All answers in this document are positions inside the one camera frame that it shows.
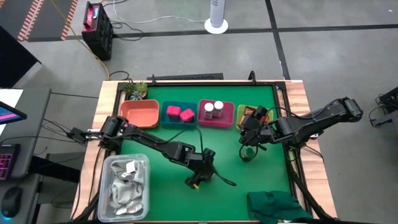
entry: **pink cube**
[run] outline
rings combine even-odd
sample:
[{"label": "pink cube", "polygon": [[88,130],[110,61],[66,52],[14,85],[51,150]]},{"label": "pink cube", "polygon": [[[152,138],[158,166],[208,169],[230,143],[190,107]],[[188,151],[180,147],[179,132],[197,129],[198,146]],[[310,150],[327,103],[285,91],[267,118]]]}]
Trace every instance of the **pink cube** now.
[{"label": "pink cube", "polygon": [[181,108],[179,108],[178,106],[168,106],[166,113],[170,119],[179,121]]},{"label": "pink cube", "polygon": [[180,113],[180,118],[184,123],[192,122],[194,117],[195,113],[191,109],[186,109]]}]

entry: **pink tray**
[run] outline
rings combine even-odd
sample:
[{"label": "pink tray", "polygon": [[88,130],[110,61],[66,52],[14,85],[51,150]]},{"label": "pink tray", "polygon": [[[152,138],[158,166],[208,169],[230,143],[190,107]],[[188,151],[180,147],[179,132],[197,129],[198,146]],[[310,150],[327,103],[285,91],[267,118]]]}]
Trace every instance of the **pink tray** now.
[{"label": "pink tray", "polygon": [[214,100],[201,100],[199,102],[198,122],[203,126],[212,126],[217,128],[230,128],[234,123],[235,106],[231,102],[224,102],[223,113],[220,118],[213,117],[205,119],[205,104],[214,103]]}]

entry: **orange bowl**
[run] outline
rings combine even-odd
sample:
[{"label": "orange bowl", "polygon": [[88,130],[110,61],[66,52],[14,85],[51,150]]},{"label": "orange bowl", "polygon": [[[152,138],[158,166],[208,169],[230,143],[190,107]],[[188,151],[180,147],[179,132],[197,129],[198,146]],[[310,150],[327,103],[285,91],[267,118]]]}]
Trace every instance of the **orange bowl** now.
[{"label": "orange bowl", "polygon": [[156,128],[159,123],[159,103],[156,100],[127,100],[120,106],[120,116],[138,128]]}]

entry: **computer mouse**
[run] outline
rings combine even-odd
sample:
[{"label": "computer mouse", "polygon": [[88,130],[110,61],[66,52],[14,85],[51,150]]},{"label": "computer mouse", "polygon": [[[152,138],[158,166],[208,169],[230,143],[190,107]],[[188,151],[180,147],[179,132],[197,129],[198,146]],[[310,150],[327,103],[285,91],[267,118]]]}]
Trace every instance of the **computer mouse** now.
[{"label": "computer mouse", "polygon": [[4,194],[1,201],[1,213],[7,217],[15,217],[21,207],[22,189],[20,187],[11,187]]}]

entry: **keyboard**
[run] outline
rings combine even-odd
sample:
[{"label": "keyboard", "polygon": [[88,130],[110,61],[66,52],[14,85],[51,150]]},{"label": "keyboard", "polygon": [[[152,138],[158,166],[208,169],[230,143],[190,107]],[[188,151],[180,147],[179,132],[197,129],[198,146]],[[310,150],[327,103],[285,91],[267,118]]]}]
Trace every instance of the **keyboard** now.
[{"label": "keyboard", "polygon": [[17,160],[20,144],[2,144],[0,146],[0,180],[7,180]]}]

